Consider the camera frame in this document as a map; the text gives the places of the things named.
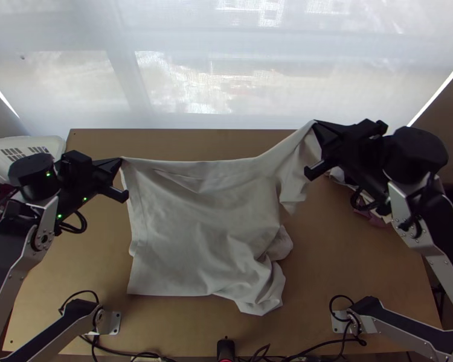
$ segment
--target white curtain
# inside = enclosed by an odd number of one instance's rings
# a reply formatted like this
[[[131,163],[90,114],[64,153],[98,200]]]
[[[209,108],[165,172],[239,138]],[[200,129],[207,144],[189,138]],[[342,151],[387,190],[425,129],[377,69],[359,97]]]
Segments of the white curtain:
[[[408,124],[453,70],[453,0],[0,0],[0,91],[70,128]]]

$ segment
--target black cable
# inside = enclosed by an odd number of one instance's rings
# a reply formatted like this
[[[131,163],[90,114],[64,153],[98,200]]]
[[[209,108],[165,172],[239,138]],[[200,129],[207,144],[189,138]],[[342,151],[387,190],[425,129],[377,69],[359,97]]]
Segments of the black cable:
[[[64,307],[69,302],[69,300],[71,300],[73,297],[78,296],[79,294],[83,294],[83,293],[91,293],[94,296],[95,302],[99,303],[99,297],[97,296],[97,293],[94,290],[81,290],[81,291],[78,291],[78,292],[72,294],[69,298],[67,298],[65,300],[64,303],[62,303],[62,305],[59,308],[60,315],[63,314]]]
[[[335,313],[332,311],[332,304],[334,303],[335,300],[339,299],[339,298],[344,298],[344,299],[347,299],[349,302],[351,302],[351,305],[354,304],[354,301],[349,298],[348,296],[345,296],[343,294],[337,294],[336,296],[333,296],[331,299],[330,299],[330,302],[329,302],[329,312],[331,313],[332,317],[334,317],[335,319],[339,320],[340,322],[349,322],[351,321],[349,318],[347,319],[342,319],[342,318],[339,318],[335,315]]]
[[[0,207],[7,201],[9,201],[17,192],[19,191],[19,188],[14,188],[12,191],[10,191],[7,195],[3,196],[0,199]]]
[[[77,218],[79,218],[80,228],[70,225],[63,221],[59,224],[60,230],[76,234],[83,233],[84,231],[87,230],[87,220],[84,217],[84,215],[82,215],[79,211],[74,211],[74,214],[76,214]]]
[[[73,297],[78,296],[79,294],[83,294],[83,293],[91,293],[94,296],[94,299],[95,299],[96,303],[99,303],[99,297],[97,296],[96,292],[94,292],[93,290],[81,290],[81,291],[78,291],[78,292],[70,295],[64,301],[64,303],[62,303],[62,305],[59,308],[60,315],[61,316],[63,315],[63,310],[64,310],[65,305]],[[109,354],[118,355],[118,356],[133,357],[132,361],[134,361],[138,357],[147,357],[147,358],[161,358],[165,362],[176,362],[172,358],[163,357],[163,356],[160,356],[160,355],[158,355],[156,353],[153,353],[153,352],[133,353],[133,352],[116,351],[114,349],[106,348],[104,346],[99,345],[99,335],[95,335],[92,340],[90,340],[89,338],[85,337],[84,335],[80,335],[79,338],[81,338],[83,341],[85,341],[85,342],[87,342],[87,343],[89,343],[91,345],[91,355],[92,355],[92,359],[94,360],[94,362],[97,362],[97,356],[95,355],[95,350],[96,349],[99,349],[100,351],[103,351],[103,352],[106,352],[106,353],[109,353]]]
[[[353,321],[352,321],[352,319],[342,319],[342,318],[338,318],[337,316],[335,316],[335,314],[332,310],[332,304],[334,303],[335,300],[337,300],[339,298],[347,299],[349,302],[351,302],[351,305],[354,304],[354,301],[351,298],[349,298],[348,296],[345,296],[343,294],[337,294],[336,296],[333,296],[329,302],[329,312],[331,313],[331,315],[335,319],[337,319],[341,322],[347,322],[346,327],[344,329],[344,333],[342,335],[342,339],[319,343],[318,345],[311,347],[309,349],[306,349],[305,351],[302,351],[296,355],[292,355],[292,356],[285,358],[284,360],[282,360],[282,362],[290,362],[296,358],[305,357],[308,353],[310,353],[320,347],[323,347],[323,346],[331,345],[334,343],[342,343],[339,354],[333,360],[329,360],[330,362],[334,362],[334,361],[337,361],[338,359],[342,358],[342,354],[344,353],[344,347],[345,347],[346,342],[357,342],[363,347],[367,345],[367,342],[365,340],[362,340],[359,338],[359,333],[361,333],[361,324],[360,324],[358,318],[353,313],[350,313],[350,312],[348,312],[348,314],[356,320],[356,324],[358,326],[358,333],[356,335],[354,335],[354,338],[347,338],[347,331],[349,330],[349,326],[351,324],[353,324]]]
[[[428,193],[430,192],[429,189],[430,189],[431,185],[433,184],[435,176],[436,176],[435,173],[433,173],[433,172],[429,173],[428,180],[426,180],[426,185],[423,188],[423,191],[421,192],[421,197],[419,199],[418,205],[416,206],[416,210],[413,211],[413,213],[410,215],[410,217],[408,217],[408,219],[406,221],[399,224],[399,228],[401,230],[404,230],[405,232],[407,232],[410,229],[411,225],[415,224],[416,234],[413,236],[413,239],[418,239],[421,236],[422,229],[421,229],[418,219],[421,218],[420,212],[425,207],[426,198],[428,196]]]
[[[97,344],[98,340],[99,340],[99,336],[95,335],[94,338],[92,339],[92,343],[91,343],[91,355],[92,355],[92,359],[94,360],[94,362],[98,362],[97,357],[95,356],[95,352],[94,352],[94,348],[95,348],[95,345]]]
[[[367,205],[359,205],[358,199],[360,198],[362,191],[363,189],[359,186],[357,190],[352,194],[350,198],[350,203],[353,209],[356,209],[357,211],[369,211],[375,209],[380,205],[378,201],[373,201]]]

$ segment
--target table surface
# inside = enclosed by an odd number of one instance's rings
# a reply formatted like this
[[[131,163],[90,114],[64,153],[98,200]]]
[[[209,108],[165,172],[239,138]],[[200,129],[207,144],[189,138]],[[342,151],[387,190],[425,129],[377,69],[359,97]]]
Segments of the table surface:
[[[287,130],[71,130],[67,147],[93,159],[117,156],[162,160],[219,160],[257,156],[289,135]],[[119,177],[115,180],[120,186]],[[392,228],[378,229],[355,214],[350,191],[326,177],[309,185],[307,199],[284,221],[294,249],[280,265],[286,276],[283,307],[263,317],[239,312],[217,296],[152,297],[126,294],[132,257],[126,204],[98,196],[81,208],[88,230],[56,238],[44,260],[25,279],[16,300],[4,349],[15,350],[58,318],[72,293],[95,290],[103,305],[123,313],[120,333],[101,337],[123,351],[159,351],[170,357],[213,356],[227,335],[238,355],[271,343],[270,353],[292,355],[339,339],[328,303],[335,294],[367,295],[385,307],[440,327],[421,257]],[[338,308],[347,305],[338,301]],[[345,353],[404,351],[382,335],[368,345],[348,343]],[[319,354],[337,354],[329,345]],[[75,339],[63,351],[90,354]]]

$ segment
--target fabric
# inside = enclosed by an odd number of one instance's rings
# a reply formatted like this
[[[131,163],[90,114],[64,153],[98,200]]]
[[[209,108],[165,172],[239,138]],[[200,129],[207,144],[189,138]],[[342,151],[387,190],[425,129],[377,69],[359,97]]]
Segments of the fabric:
[[[215,294],[241,312],[282,306],[276,261],[292,250],[279,202],[293,213],[306,197],[304,166],[320,158],[306,124],[258,157],[208,162],[123,158],[133,256],[127,292]]]

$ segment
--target wire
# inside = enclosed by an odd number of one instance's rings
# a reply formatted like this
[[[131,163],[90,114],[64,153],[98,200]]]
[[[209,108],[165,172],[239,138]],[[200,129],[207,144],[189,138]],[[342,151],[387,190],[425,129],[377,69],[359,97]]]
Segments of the wire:
[[[74,211],[74,214],[76,214],[76,216],[79,218],[80,228],[77,228],[63,221],[59,224],[60,230],[76,234],[83,233],[87,230],[87,220],[84,215],[82,215],[79,211]]]
[[[380,205],[378,201],[373,201],[367,205],[360,205],[358,203],[359,197],[361,196],[361,192],[363,189],[359,186],[357,190],[352,194],[350,198],[350,203],[353,209],[356,209],[357,211],[369,211],[372,209],[375,209]]]
[[[81,290],[81,291],[78,291],[78,292],[70,295],[64,301],[64,303],[62,303],[62,305],[59,308],[60,315],[61,316],[63,315],[63,310],[64,310],[65,305],[73,297],[78,296],[79,294],[83,294],[83,293],[91,293],[93,295],[96,303],[99,303],[99,297],[97,296],[96,292],[94,292],[93,290]],[[147,358],[160,358],[160,359],[162,359],[165,362],[176,362],[172,358],[163,357],[163,356],[160,356],[160,355],[158,355],[156,353],[153,353],[153,352],[139,352],[139,353],[137,353],[137,352],[123,352],[123,351],[116,351],[115,349],[110,349],[110,348],[101,346],[99,344],[99,335],[95,335],[92,340],[90,340],[89,338],[85,337],[84,335],[80,335],[79,338],[81,338],[83,341],[85,341],[85,342],[87,342],[87,343],[89,343],[91,345],[91,355],[92,355],[92,359],[94,360],[94,362],[98,362],[97,356],[95,355],[95,350],[96,349],[98,349],[100,351],[103,351],[103,352],[106,352],[106,353],[109,353],[109,354],[113,354],[113,355],[124,356],[124,357],[133,357],[132,361],[134,361],[138,357],[147,357]]]
[[[298,354],[291,355],[291,356],[288,356],[288,357],[266,356],[266,354],[268,352],[268,349],[270,347],[270,344],[268,344],[268,345],[265,345],[264,347],[258,349],[249,360],[245,360],[244,358],[238,358],[239,362],[259,362],[261,360],[265,360],[266,362],[273,362],[273,361],[270,360],[270,358],[281,358],[280,362],[291,362],[291,361],[293,361],[293,360],[295,360],[297,358],[306,357],[308,353],[311,353],[312,351],[314,351],[314,350],[316,350],[316,349],[318,349],[320,347],[327,346],[327,345],[332,345],[332,344],[335,344],[335,343],[340,343],[341,344],[341,350],[339,351],[339,354],[334,359],[328,360],[329,362],[335,362],[335,361],[338,361],[340,358],[344,358],[343,353],[344,353],[345,344],[347,342],[357,342],[363,347],[366,346],[367,342],[365,340],[359,338],[359,334],[361,333],[361,324],[359,322],[359,319],[351,312],[348,312],[348,314],[349,314],[349,316],[354,318],[354,320],[356,321],[356,325],[358,326],[358,330],[357,330],[357,334],[354,335],[353,338],[347,338],[347,332],[349,330],[349,327],[354,322],[353,322],[353,320],[351,318],[349,318],[349,319],[339,318],[333,312],[332,305],[333,305],[334,301],[339,299],[339,298],[347,299],[351,303],[351,305],[354,304],[354,301],[351,298],[349,298],[348,296],[345,296],[343,294],[337,294],[336,296],[333,296],[331,298],[330,302],[329,302],[329,311],[330,311],[331,315],[335,319],[337,319],[337,320],[339,320],[341,322],[347,322],[347,324],[345,326],[345,329],[344,329],[344,333],[342,334],[342,339],[322,342],[322,343],[319,343],[318,345],[315,345],[314,347],[306,349],[305,351],[302,351],[302,352],[300,352]]]
[[[15,187],[13,190],[11,190],[7,195],[3,196],[1,199],[0,199],[0,207],[7,201],[9,201],[17,192],[19,191],[19,188],[18,187]]]
[[[436,310],[438,311],[438,315],[440,316],[440,320],[443,321],[443,309],[445,306],[445,296],[446,291],[441,284],[438,284],[437,287],[431,288],[433,292],[433,298],[436,303]],[[438,298],[436,296],[437,293],[440,293],[440,302],[438,303]]]
[[[92,355],[92,359],[94,360],[94,362],[98,362],[97,357],[95,356],[95,351],[94,351],[95,345],[97,344],[98,341],[99,341],[99,336],[95,335],[94,339],[92,339],[92,343],[91,343],[91,355]]]
[[[81,290],[81,291],[78,291],[74,294],[72,294],[69,298],[67,298],[65,300],[64,303],[62,303],[62,305],[60,306],[59,308],[59,313],[60,315],[62,316],[63,315],[63,312],[64,312],[64,307],[65,305],[69,302],[69,300],[71,300],[73,297],[75,296],[78,296],[79,294],[84,294],[84,293],[91,293],[93,296],[94,296],[94,299],[95,299],[95,302],[96,303],[99,303],[99,297],[97,296],[97,293],[94,291],[94,290]]]
[[[354,304],[354,301],[349,298],[348,296],[345,296],[343,294],[337,294],[336,296],[333,296],[331,299],[330,299],[330,302],[329,302],[329,312],[331,313],[332,317],[334,317],[334,319],[337,319],[339,320],[340,322],[349,322],[351,321],[349,318],[348,319],[342,319],[342,318],[339,318],[336,316],[336,314],[333,312],[332,310],[332,304],[334,303],[335,300],[339,299],[339,298],[344,298],[344,299],[347,299],[349,302],[351,302],[351,305]]]

